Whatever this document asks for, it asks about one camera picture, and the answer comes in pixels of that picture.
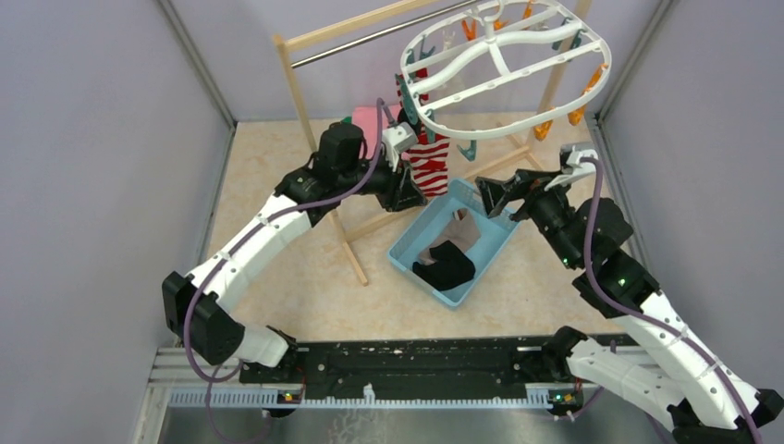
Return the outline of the beige sock striped cuff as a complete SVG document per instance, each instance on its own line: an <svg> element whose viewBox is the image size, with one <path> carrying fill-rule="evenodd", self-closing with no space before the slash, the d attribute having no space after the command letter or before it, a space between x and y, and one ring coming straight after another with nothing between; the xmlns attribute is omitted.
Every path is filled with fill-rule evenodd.
<svg viewBox="0 0 784 444"><path fill-rule="evenodd" d="M481 237L480 230L468 208L460 208L452 213L447 225L434 240L432 248L447 241L466 253Z"/></svg>

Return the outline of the red white striped sock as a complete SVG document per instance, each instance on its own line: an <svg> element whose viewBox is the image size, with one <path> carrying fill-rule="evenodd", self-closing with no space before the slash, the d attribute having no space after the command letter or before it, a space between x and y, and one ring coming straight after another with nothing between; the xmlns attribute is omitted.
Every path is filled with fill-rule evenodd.
<svg viewBox="0 0 784 444"><path fill-rule="evenodd" d="M436 134L430 142L426 134L418 136L418 143L409 150L412 180L428 199L447 193L447 158L450 139Z"/></svg>

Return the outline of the white round clip hanger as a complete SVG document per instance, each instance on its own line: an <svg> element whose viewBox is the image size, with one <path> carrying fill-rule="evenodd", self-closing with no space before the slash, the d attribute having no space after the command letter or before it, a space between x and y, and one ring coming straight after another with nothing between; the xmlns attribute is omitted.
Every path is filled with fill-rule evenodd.
<svg viewBox="0 0 784 444"><path fill-rule="evenodd" d="M526 6L539 5L544 9L536 14L526 14L520 20L510 22L498 29L497 20L501 18L505 7L513 4L512 1L495 1L473 5L458 14L437 21L418 33L416 38L405 47L400 59L399 75L406 76L420 68L426 68L428 71L425 79L416 80L410 87L410 91L416 98L432 94L440 85L460 74L472 61L481 56L489 56L491 65L497 71L495 77L475 86L466 87L436 100L422 103L416 101L414 103L416 112L428 130L461 140L496 139L529 128L539 128L558 117L574 117L605 87L612 66L611 50L606 40L593 31L582 18L558 1L526 1L524 3ZM480 23L483 33L468 37L464 43L453 46L445 52L442 50L437 53L432 52L419 59L411 57L416 44L424 42L435 32L443 31L465 19ZM508 46L546 43L557 43L559 45L557 53L521 68L510 68L503 54L503 49ZM600 54L602 62L581 95L564 105L540 111L532 117L496 129L452 129L435 120L435 113L445 106L459 104L513 81L529 78L547 68L563 68L571 60L592 53Z"/></svg>

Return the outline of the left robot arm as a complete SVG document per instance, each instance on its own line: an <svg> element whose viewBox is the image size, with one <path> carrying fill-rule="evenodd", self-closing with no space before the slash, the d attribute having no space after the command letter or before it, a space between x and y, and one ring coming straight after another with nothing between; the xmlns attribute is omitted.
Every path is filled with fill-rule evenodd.
<svg viewBox="0 0 784 444"><path fill-rule="evenodd" d="M231 313L254 279L298 237L353 195L372 195L387 212L425 204L402 157L418 141L407 123L382 129L370 149L363 130L331 124L309 160L287 173L261 210L224 247L191 271L162 283L165 320L191 362L231 358L260 364L275 382L296 371L292 338L273 327L245 327Z"/></svg>

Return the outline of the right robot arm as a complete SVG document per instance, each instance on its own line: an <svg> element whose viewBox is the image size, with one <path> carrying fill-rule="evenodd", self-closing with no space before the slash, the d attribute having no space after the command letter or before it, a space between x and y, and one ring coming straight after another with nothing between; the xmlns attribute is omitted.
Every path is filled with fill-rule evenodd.
<svg viewBox="0 0 784 444"><path fill-rule="evenodd" d="M632 227L601 194L598 164L545 172L518 170L510 179L478 178L488 216L519 202L517 221L532 221L560 262L576 269L573 284L604 318L621 327L657 364L649 371L572 327L545 347L542 367L555 381L571 376L598 384L657 422L678 443L759 443L783 399L732 372L680 317L652 274L622 244Z"/></svg>

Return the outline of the black sock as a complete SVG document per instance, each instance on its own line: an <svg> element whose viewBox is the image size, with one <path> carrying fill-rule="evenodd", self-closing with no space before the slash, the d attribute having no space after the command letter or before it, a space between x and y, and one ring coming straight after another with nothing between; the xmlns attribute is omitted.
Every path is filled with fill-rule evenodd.
<svg viewBox="0 0 784 444"><path fill-rule="evenodd" d="M474 279L476 268L473 261L454 244L447 241L430 248L430 264L415 262L411 270L435 290L453 290Z"/></svg>

